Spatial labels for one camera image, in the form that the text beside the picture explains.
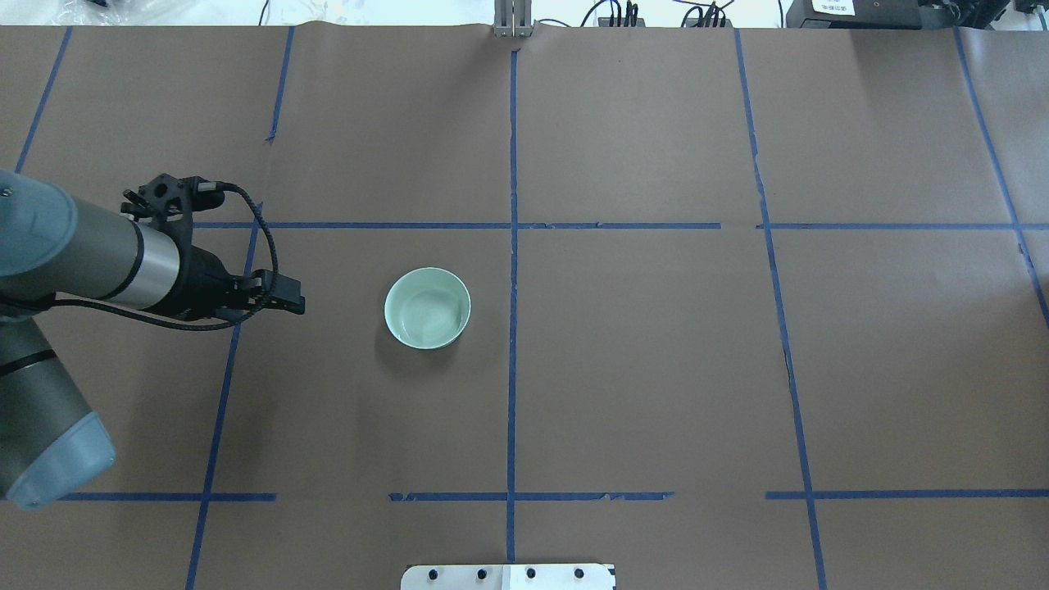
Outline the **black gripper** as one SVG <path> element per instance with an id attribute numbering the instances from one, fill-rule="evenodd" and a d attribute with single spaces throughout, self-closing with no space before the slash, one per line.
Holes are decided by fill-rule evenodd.
<path id="1" fill-rule="evenodd" d="M 188 243 L 179 246 L 179 277 L 168 292 L 168 316 L 179 320 L 244 322 L 263 310 L 302 316 L 305 298 L 299 280 L 259 269 L 243 277 L 228 272 L 221 259 Z"/>

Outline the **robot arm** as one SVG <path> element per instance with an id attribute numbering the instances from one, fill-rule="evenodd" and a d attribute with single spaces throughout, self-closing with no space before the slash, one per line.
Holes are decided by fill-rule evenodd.
<path id="1" fill-rule="evenodd" d="M 199 213 L 229 195 L 265 240 L 266 268 L 232 271 L 195 240 Z M 206 334 L 264 310 L 302 315 L 272 229 L 232 182 L 160 173 L 124 191 L 117 211 L 14 170 L 2 172 L 2 499 L 41 511 L 105 475 L 116 445 L 61 355 L 102 347 L 116 329 L 63 315 L 89 311 Z"/>

